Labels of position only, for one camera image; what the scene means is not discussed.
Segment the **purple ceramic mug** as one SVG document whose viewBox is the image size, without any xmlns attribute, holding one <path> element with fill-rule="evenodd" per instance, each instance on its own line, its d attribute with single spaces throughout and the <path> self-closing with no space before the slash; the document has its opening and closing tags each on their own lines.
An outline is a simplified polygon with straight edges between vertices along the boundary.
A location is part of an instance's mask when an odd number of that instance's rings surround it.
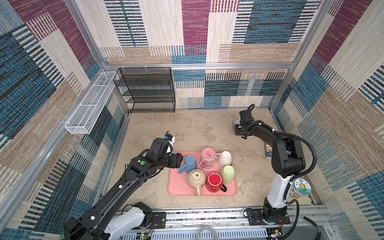
<svg viewBox="0 0 384 240">
<path fill-rule="evenodd" d="M 233 119 L 233 124 L 232 124 L 233 130 L 237 129 L 239 125 L 240 125 L 240 116 L 236 116 Z"/>
</svg>

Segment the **blue ceramic mug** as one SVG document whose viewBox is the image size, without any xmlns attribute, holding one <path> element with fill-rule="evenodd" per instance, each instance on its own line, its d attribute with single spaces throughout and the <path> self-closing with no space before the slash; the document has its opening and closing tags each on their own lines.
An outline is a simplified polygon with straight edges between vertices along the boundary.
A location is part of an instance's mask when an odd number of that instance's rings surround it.
<svg viewBox="0 0 384 240">
<path fill-rule="evenodd" d="M 189 174 L 192 170 L 197 168 L 197 162 L 193 156 L 188 156 L 185 159 L 184 164 L 179 169 L 179 174 L 187 173 Z"/>
</svg>

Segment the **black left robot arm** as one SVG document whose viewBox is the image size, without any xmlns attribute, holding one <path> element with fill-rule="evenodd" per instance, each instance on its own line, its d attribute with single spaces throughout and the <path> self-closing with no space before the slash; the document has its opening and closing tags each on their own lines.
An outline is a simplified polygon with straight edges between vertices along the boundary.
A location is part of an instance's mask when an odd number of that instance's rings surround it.
<svg viewBox="0 0 384 240">
<path fill-rule="evenodd" d="M 164 168 L 178 169 L 183 156 L 173 152 L 175 137 L 167 133 L 156 138 L 149 149 L 134 157 L 116 184 L 90 210 L 78 219 L 70 218 L 64 224 L 66 240 L 116 240 L 134 228 L 153 226 L 153 210 L 139 202 L 115 217 L 125 201 L 148 179 Z"/>
</svg>

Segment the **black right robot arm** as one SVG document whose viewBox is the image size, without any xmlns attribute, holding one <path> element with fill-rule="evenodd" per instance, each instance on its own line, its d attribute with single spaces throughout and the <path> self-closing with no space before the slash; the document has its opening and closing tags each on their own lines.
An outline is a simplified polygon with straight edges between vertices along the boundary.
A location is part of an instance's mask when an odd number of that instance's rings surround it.
<svg viewBox="0 0 384 240">
<path fill-rule="evenodd" d="M 293 177 L 306 167 L 300 140 L 278 133 L 262 121 L 235 125 L 235 135 L 247 139 L 255 136 L 272 147 L 271 165 L 275 172 L 273 185 L 265 198 L 262 217 L 273 224 L 287 213 L 287 195 Z"/>
</svg>

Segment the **white ceramic mug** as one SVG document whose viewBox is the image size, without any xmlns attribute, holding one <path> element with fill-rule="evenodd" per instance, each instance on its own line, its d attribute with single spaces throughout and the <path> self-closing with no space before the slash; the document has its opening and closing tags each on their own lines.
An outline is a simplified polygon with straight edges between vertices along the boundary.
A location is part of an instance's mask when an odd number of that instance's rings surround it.
<svg viewBox="0 0 384 240">
<path fill-rule="evenodd" d="M 223 151 L 220 154 L 218 154 L 218 165 L 222 169 L 225 166 L 230 166 L 232 165 L 232 154 L 228 151 Z"/>
</svg>

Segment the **pink ghost mug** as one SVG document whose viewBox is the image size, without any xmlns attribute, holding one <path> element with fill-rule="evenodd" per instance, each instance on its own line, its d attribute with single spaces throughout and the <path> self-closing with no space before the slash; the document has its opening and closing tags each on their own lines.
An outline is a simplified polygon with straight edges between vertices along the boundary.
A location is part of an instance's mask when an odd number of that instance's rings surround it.
<svg viewBox="0 0 384 240">
<path fill-rule="evenodd" d="M 216 152 L 211 148 L 205 148 L 201 152 L 201 161 L 199 162 L 197 168 L 202 169 L 212 169 L 216 161 Z"/>
</svg>

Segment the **light green mug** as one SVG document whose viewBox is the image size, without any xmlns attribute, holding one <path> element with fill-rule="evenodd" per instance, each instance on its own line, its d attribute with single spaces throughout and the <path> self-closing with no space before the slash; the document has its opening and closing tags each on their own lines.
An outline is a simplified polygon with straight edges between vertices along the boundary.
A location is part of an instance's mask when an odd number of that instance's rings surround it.
<svg viewBox="0 0 384 240">
<path fill-rule="evenodd" d="M 221 176 L 223 179 L 223 184 L 224 185 L 229 185 L 231 184 L 236 176 L 235 169 L 231 165 L 224 166 L 221 169 Z"/>
</svg>

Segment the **red ceramic mug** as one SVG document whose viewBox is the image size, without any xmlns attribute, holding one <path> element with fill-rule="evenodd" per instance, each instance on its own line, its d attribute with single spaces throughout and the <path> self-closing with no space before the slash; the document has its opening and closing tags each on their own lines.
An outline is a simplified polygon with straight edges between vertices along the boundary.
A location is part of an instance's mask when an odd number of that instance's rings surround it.
<svg viewBox="0 0 384 240">
<path fill-rule="evenodd" d="M 223 183 L 222 176 L 217 172 L 209 173 L 206 180 L 206 188 L 211 193 L 217 193 L 219 191 L 227 192 L 227 187 Z"/>
</svg>

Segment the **beige ceramic teapot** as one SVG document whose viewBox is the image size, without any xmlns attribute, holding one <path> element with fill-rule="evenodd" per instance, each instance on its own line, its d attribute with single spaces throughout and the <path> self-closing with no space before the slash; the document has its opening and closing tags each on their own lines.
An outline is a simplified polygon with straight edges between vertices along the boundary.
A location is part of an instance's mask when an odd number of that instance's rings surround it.
<svg viewBox="0 0 384 240">
<path fill-rule="evenodd" d="M 196 190 L 196 195 L 201 195 L 201 189 L 206 183 L 206 174 L 199 169 L 194 169 L 188 174 L 188 184 Z"/>
</svg>

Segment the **blue treehouse book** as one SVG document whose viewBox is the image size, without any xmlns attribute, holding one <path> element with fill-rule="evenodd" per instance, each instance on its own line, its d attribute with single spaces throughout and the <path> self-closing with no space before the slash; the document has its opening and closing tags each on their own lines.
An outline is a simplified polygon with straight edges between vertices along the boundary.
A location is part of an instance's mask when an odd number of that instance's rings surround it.
<svg viewBox="0 0 384 240">
<path fill-rule="evenodd" d="M 273 154 L 273 148 L 265 143 L 265 156 L 267 159 L 271 159 L 272 158 L 272 154 Z"/>
</svg>

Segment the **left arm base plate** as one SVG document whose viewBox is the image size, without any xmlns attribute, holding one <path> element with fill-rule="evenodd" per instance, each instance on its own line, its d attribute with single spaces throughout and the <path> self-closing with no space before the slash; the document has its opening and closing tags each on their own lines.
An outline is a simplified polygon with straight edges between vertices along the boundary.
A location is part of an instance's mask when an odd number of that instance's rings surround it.
<svg viewBox="0 0 384 240">
<path fill-rule="evenodd" d="M 151 212 L 145 215 L 142 227 L 144 227 L 146 230 L 164 229 L 166 226 L 166 219 L 166 212 Z"/>
</svg>

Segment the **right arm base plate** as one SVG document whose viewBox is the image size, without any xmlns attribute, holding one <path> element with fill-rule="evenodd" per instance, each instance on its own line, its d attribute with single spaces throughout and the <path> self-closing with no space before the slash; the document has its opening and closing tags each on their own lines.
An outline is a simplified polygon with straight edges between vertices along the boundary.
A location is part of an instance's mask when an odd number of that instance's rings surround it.
<svg viewBox="0 0 384 240">
<path fill-rule="evenodd" d="M 246 208 L 243 210 L 243 216 L 248 219 L 250 226 L 266 226 L 266 225 L 289 225 L 291 220 L 287 213 L 287 208 L 282 212 L 278 212 L 275 216 L 270 216 L 269 220 L 263 217 L 263 209 Z"/>
</svg>

